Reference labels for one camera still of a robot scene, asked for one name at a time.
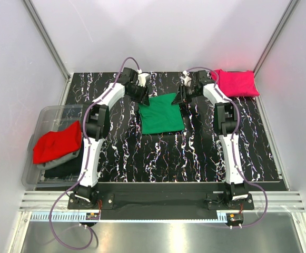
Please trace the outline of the green t shirt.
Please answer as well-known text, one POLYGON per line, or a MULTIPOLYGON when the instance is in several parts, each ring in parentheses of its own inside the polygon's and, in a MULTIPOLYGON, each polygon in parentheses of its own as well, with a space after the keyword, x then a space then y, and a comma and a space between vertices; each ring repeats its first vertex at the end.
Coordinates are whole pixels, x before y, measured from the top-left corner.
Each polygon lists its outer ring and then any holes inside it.
POLYGON ((139 104, 142 134, 160 134, 184 130, 183 118, 178 104, 172 102, 175 93, 149 98, 150 105, 139 104))

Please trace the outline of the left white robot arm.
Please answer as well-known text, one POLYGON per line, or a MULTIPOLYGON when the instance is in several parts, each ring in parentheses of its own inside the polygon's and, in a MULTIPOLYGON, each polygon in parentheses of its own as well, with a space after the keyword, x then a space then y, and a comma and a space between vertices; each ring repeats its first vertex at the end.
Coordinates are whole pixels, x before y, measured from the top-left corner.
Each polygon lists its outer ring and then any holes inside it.
POLYGON ((97 167, 101 147, 110 131, 110 110, 126 95, 138 104, 149 105, 149 77, 140 69, 136 71, 126 67, 97 99, 83 105, 81 127, 84 150, 74 197, 85 208, 94 208, 98 202, 97 167))

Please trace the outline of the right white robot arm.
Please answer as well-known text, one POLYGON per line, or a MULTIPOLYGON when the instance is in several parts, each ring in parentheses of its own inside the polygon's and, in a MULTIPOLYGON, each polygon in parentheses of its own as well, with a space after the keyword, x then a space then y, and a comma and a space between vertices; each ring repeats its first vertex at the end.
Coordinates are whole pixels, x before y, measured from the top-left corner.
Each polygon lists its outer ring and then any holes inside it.
POLYGON ((209 69, 199 70, 190 76, 190 71, 181 74, 179 85, 172 105, 187 104, 193 98, 203 96, 214 105, 213 126, 222 145, 225 163, 225 190, 222 203, 235 209, 248 197, 249 191, 242 172, 239 151, 240 110, 219 88, 219 75, 216 79, 208 76, 209 69))

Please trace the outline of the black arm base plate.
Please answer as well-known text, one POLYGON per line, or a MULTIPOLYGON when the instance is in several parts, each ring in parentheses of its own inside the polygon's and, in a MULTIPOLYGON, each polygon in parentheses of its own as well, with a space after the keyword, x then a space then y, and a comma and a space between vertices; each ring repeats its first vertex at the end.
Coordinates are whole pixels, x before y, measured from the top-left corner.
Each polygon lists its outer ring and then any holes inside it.
POLYGON ((77 187, 69 196, 69 209, 105 210, 133 205, 190 206, 209 210, 253 210, 254 204, 246 183, 115 183, 102 182, 94 188, 77 187))

